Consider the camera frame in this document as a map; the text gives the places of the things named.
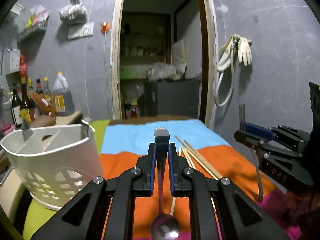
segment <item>blue gripper pad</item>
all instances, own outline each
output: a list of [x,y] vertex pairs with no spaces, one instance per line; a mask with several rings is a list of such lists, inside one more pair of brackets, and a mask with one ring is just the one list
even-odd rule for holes
[[171,144],[173,144],[174,148],[175,148],[175,145],[174,145],[174,143],[170,143],[170,144],[169,144],[169,147],[168,147],[168,163],[169,163],[170,190],[171,190],[171,195],[173,196],[173,193],[174,193],[174,171],[173,171]]
[[156,144],[153,145],[152,164],[150,173],[150,195],[153,194],[155,187],[155,173],[156,173]]
[[258,137],[264,138],[268,142],[276,139],[276,135],[270,129],[253,124],[253,123],[249,123],[249,122],[246,123],[245,131],[247,133],[251,133]]

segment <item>orange cloth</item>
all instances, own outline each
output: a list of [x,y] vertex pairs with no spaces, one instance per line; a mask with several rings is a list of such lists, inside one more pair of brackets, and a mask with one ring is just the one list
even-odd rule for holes
[[[230,178],[236,183],[251,199],[258,201],[258,176],[255,167],[241,154],[237,153],[230,146],[207,147],[199,150],[199,153],[206,158],[222,176]],[[118,177],[123,171],[136,165],[139,155],[129,152],[122,152],[117,155],[101,154],[100,159],[106,179]],[[206,177],[210,175],[193,160],[196,168]],[[169,168],[166,163],[164,174],[163,211],[170,213],[172,196],[169,184]],[[150,226],[158,212],[158,180],[157,174],[155,187],[151,198],[136,198],[133,238],[149,237]],[[264,195],[273,191],[276,186],[261,174]],[[174,209],[174,216],[179,221],[181,231],[190,230],[190,215],[188,198],[177,198]]]

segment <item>shower hose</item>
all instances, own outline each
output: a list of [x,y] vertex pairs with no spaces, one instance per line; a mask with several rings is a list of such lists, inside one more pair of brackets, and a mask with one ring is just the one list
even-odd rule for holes
[[216,105],[218,107],[222,107],[224,106],[226,103],[228,103],[228,101],[230,100],[231,98],[231,95],[232,95],[232,92],[233,92],[233,79],[234,79],[234,75],[235,75],[235,69],[234,69],[234,66],[233,66],[233,54],[234,54],[234,49],[235,49],[235,43],[236,43],[236,39],[234,40],[234,42],[231,44],[231,48],[230,48],[230,67],[231,67],[231,86],[230,86],[230,91],[228,93],[228,96],[226,97],[226,99],[222,102],[222,103],[219,103],[218,102],[218,93],[219,93],[219,89],[220,89],[220,85],[221,85],[221,81],[223,79],[223,74],[224,74],[224,71],[220,74],[220,77],[219,77],[219,80],[218,80],[218,85],[217,85],[217,88],[216,88],[216,93],[214,95],[214,101],[216,103]]

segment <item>blue cloth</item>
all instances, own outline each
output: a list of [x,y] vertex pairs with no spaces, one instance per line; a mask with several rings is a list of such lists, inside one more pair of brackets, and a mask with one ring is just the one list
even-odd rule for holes
[[102,154],[118,154],[131,152],[138,155],[148,153],[149,143],[155,142],[154,131],[157,127],[165,127],[170,133],[170,142],[176,144],[177,151],[181,143],[174,137],[187,140],[195,149],[209,146],[229,144],[215,132],[208,129],[196,119],[178,121],[159,121],[146,124],[117,124],[106,128]]

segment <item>white plastic basket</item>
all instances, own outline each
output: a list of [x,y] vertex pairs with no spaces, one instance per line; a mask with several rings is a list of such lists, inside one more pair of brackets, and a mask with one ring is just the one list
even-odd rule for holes
[[96,176],[104,176],[90,125],[62,125],[22,130],[0,141],[31,196],[59,210]]

